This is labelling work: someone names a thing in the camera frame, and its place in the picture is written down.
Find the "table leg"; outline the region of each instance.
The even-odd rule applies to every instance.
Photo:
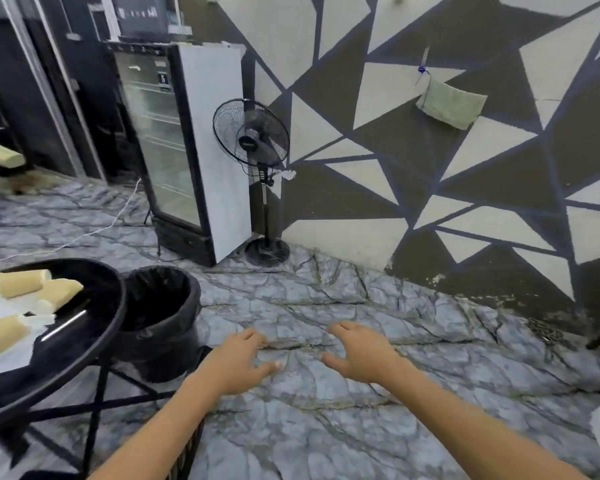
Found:
[[[98,383],[96,385],[96,395],[93,400],[93,412],[89,420],[89,432],[87,433],[87,441],[84,446],[84,459],[82,460],[81,476],[87,478],[91,467],[91,459],[93,457],[93,448],[96,443],[96,435],[100,425],[100,412],[102,411],[102,403],[104,401],[104,393],[107,388],[107,378],[109,377],[109,369],[111,368],[111,358],[103,356],[100,359],[100,372],[98,373]]]

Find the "marble floor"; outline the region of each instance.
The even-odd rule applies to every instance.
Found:
[[[107,226],[127,198],[125,191],[74,183],[0,197],[0,259],[54,249]],[[152,227],[143,225],[147,209],[138,194],[114,227],[54,255],[96,258],[120,271],[160,263],[182,268],[202,287],[196,327],[204,343],[218,345],[227,334],[252,326],[270,339],[258,359],[285,364],[262,387],[224,398],[209,414],[190,478],[466,478],[386,391],[345,380],[320,363],[322,351],[342,352],[327,325],[347,319],[381,331],[428,377],[600,479],[600,449],[589,428],[590,414],[600,405],[600,350],[588,351],[574,339],[549,343],[523,318],[302,248],[294,248],[284,266],[266,270],[248,265],[240,254],[213,269],[169,251],[158,257]],[[0,267],[43,257],[17,257]],[[95,369],[83,371],[41,406],[84,402],[93,396],[95,375]],[[136,393],[110,379],[107,398]],[[154,411],[151,405],[106,411],[96,463]],[[40,424],[75,452],[86,428],[85,417]],[[0,479],[17,479],[33,468],[71,471],[37,444],[13,470],[0,451]]]

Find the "black table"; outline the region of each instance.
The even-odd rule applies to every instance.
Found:
[[[67,258],[39,261],[4,271],[29,269],[49,269],[54,278],[78,280],[84,289],[58,310],[56,323],[36,340],[31,363],[0,374],[0,444],[11,453],[13,466],[28,450],[29,443],[24,439],[24,433],[27,433],[76,468],[80,477],[86,477],[101,411],[165,399],[175,391],[157,392],[111,366],[111,351],[107,346],[123,321],[127,293],[124,280],[115,269],[89,259]],[[206,347],[200,349],[196,365],[207,353]],[[92,403],[30,410],[89,365],[100,366]],[[139,387],[145,394],[104,401],[109,373]],[[31,425],[82,413],[91,413],[82,459]]]

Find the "hanging towel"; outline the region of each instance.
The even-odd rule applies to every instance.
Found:
[[[432,118],[465,130],[480,116],[486,101],[487,96],[461,91],[430,76],[429,87],[416,106]]]

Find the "black trash bag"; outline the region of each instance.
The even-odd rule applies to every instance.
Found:
[[[132,363],[142,379],[167,382],[192,368],[200,346],[193,327],[200,313],[200,284],[171,266],[136,269],[125,279],[127,313],[112,354]]]

